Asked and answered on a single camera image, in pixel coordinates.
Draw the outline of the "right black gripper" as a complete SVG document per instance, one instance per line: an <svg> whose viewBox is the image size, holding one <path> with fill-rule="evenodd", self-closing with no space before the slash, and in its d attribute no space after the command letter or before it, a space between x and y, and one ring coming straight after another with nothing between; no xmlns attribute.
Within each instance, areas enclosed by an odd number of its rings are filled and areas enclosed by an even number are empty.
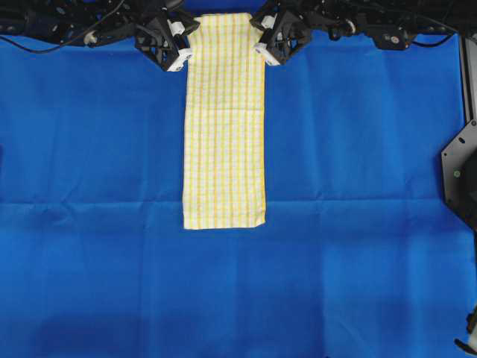
<svg viewBox="0 0 477 358"><path fill-rule="evenodd" d="M262 32L253 46L269 66L281 66L310 43L310 27L289 8L272 7L252 16L250 24Z"/></svg>

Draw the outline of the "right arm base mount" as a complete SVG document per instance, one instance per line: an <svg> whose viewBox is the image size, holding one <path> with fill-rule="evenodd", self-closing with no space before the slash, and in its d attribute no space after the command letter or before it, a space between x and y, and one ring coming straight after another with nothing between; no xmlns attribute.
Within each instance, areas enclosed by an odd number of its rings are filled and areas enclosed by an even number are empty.
<svg viewBox="0 0 477 358"><path fill-rule="evenodd" d="M476 44L461 40L462 97L465 125L442 150L444 201L476 231Z"/></svg>

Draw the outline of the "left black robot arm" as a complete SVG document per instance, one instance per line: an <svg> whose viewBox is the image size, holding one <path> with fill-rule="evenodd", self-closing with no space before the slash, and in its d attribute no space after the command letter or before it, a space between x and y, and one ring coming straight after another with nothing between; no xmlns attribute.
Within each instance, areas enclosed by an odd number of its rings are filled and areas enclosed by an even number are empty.
<svg viewBox="0 0 477 358"><path fill-rule="evenodd" d="M200 23L182 1L2 1L1 39L27 37L97 48L134 39L135 48L164 72L179 72L192 57L187 40Z"/></svg>

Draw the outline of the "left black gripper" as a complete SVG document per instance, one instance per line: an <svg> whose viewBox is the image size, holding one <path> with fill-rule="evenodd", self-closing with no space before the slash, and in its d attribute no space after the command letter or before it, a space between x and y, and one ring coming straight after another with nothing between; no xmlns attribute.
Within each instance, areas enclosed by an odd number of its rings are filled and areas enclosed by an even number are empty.
<svg viewBox="0 0 477 358"><path fill-rule="evenodd" d="M184 9L161 7L135 25L135 47L164 72L179 72L193 56L187 36L200 27Z"/></svg>

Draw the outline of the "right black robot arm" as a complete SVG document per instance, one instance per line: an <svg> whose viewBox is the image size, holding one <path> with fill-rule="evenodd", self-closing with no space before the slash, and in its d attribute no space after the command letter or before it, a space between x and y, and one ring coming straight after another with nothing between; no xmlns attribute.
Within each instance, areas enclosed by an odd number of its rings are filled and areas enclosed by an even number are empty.
<svg viewBox="0 0 477 358"><path fill-rule="evenodd" d="M314 31L326 33L331 41L363 34L387 51L430 47L416 40L421 34L439 36L434 46L455 35L475 42L476 2L267 1L250 24L262 32L255 50L269 66L281 66L312 41Z"/></svg>

